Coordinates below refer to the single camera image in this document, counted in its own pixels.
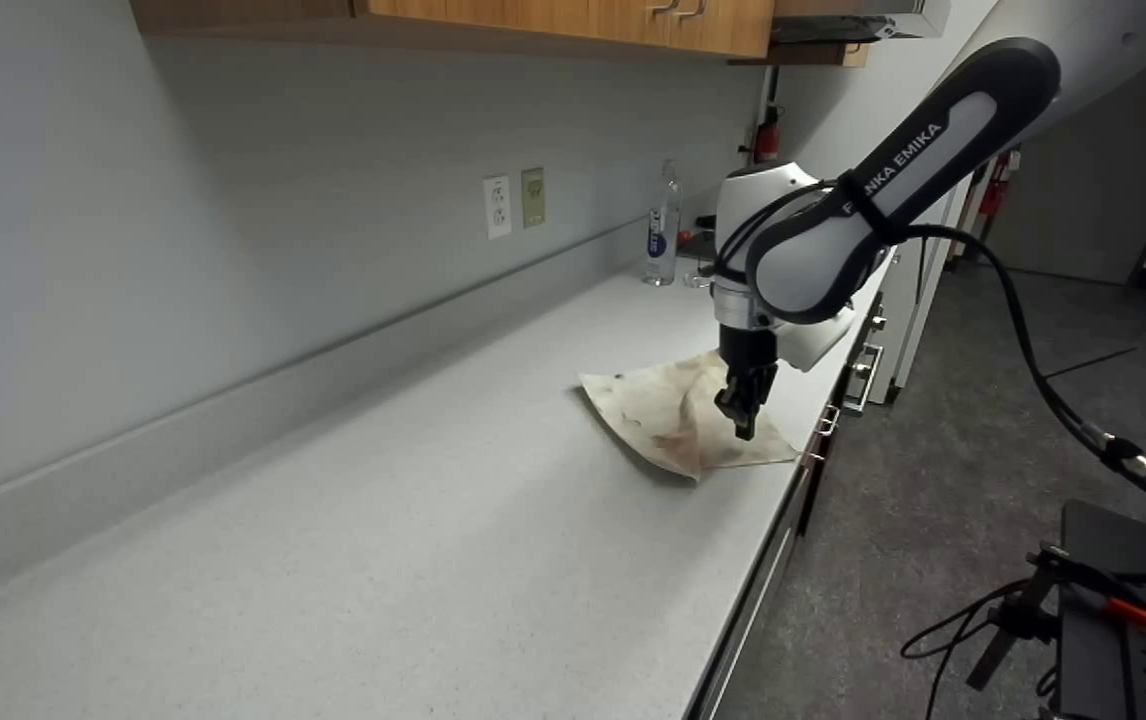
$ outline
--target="water bottle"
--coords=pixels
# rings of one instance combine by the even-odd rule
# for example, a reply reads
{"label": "water bottle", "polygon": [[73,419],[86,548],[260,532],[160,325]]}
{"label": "water bottle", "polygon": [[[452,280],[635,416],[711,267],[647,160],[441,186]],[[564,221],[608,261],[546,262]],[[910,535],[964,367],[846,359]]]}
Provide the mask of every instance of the water bottle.
{"label": "water bottle", "polygon": [[649,210],[649,242],[645,245],[646,283],[664,285],[675,282],[675,233],[678,230],[678,205],[684,191],[675,177],[675,161],[661,165],[657,178],[656,205]]}

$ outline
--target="white towel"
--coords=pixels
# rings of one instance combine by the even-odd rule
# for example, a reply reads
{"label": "white towel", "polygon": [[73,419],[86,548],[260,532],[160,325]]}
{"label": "white towel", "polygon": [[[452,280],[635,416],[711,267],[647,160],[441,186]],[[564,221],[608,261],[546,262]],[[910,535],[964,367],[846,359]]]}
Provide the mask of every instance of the white towel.
{"label": "white towel", "polygon": [[715,407],[728,368],[719,352],[681,363],[618,375],[578,375],[582,388],[634,451],[659,468],[700,480],[702,470],[790,462],[800,452],[785,441],[763,410],[755,439],[733,436],[733,422]]}

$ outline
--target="floor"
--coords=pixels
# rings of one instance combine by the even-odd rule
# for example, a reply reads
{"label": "floor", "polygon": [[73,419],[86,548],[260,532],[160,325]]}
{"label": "floor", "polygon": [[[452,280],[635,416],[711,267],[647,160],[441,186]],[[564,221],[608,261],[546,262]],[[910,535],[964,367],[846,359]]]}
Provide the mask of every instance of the floor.
{"label": "floor", "polygon": [[[1044,373],[1139,347],[1052,382],[1082,416],[1146,448],[1146,292],[1015,280]],[[986,266],[943,276],[908,388],[846,421],[832,455],[810,534],[743,651],[721,720],[924,717],[935,662],[898,658],[910,635],[1029,576],[1025,554],[1058,539],[1068,498],[1146,519],[1146,496],[1041,405]],[[963,676],[984,637],[953,657],[935,717],[1035,717],[1052,648],[1020,644],[974,692]]]}

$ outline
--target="red fire extinguisher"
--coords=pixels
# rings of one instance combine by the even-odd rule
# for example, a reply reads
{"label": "red fire extinguisher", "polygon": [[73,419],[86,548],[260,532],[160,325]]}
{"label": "red fire extinguisher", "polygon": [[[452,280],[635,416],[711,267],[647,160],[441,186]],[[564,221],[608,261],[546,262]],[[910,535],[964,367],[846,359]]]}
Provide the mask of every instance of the red fire extinguisher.
{"label": "red fire extinguisher", "polygon": [[768,163],[778,159],[778,118],[782,117],[782,105],[769,105],[764,110],[764,122],[755,131],[755,151],[752,159]]}

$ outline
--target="wooden cabinet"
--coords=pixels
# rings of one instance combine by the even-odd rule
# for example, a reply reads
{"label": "wooden cabinet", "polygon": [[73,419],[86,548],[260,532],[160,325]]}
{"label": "wooden cabinet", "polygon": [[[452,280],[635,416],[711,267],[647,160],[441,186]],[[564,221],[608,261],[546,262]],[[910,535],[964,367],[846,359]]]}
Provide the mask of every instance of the wooden cabinet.
{"label": "wooden cabinet", "polygon": [[144,33],[445,50],[762,58],[774,0],[131,0]]}

